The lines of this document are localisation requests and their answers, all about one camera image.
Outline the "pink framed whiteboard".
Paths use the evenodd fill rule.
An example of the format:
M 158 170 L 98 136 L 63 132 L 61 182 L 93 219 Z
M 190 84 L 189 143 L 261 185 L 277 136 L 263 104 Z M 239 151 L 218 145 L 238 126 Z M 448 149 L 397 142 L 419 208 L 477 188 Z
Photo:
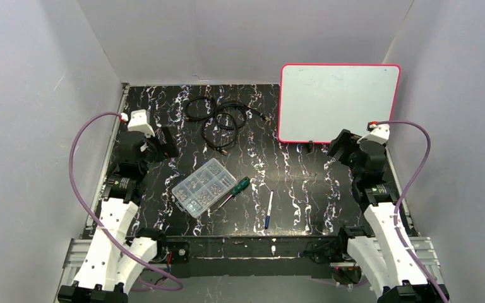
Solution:
M 328 143 L 348 129 L 392 118 L 401 77 L 397 64 L 289 63 L 280 72 L 278 140 Z

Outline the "blue whiteboard marker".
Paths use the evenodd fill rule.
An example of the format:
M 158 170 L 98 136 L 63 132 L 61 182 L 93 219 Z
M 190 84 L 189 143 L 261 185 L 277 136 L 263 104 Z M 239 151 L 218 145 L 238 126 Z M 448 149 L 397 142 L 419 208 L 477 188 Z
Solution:
M 269 201 L 268 201 L 268 208 L 267 208 L 267 212 L 266 212 L 266 216 L 265 216 L 265 224 L 264 224 L 264 229 L 265 230 L 269 228 L 269 224 L 270 224 L 270 217 L 271 217 L 271 212 L 272 212 L 273 197 L 274 197 L 274 190 L 271 190 L 270 191 Z

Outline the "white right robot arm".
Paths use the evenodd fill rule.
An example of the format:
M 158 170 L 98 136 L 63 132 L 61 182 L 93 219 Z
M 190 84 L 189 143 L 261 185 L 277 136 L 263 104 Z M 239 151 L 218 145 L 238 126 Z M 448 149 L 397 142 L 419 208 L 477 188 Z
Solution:
M 386 124 L 364 137 L 343 129 L 330 143 L 328 155 L 350 168 L 352 195 L 371 229 L 341 228 L 338 251 L 354 260 L 377 302 L 449 302 L 445 285 L 419 259 L 400 217 L 395 185 L 385 180 L 388 135 Z

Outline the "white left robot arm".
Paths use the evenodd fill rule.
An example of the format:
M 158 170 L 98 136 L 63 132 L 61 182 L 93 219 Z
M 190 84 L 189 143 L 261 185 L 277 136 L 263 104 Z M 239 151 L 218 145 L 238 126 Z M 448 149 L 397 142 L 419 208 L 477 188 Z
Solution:
M 97 224 L 82 266 L 70 285 L 61 285 L 58 302 L 127 302 L 135 281 L 144 268 L 160 273 L 176 283 L 173 291 L 183 289 L 183 282 L 174 275 L 150 264 L 157 254 L 157 240 L 139 237 L 130 247 L 124 246 L 130 221 L 138 210 L 133 202 L 109 198 L 109 212 L 100 218 L 86 205 L 76 185 L 74 155 L 76 146 L 88 126 L 84 124 L 75 136 L 69 154 L 69 179 L 72 190 L 82 207 Z

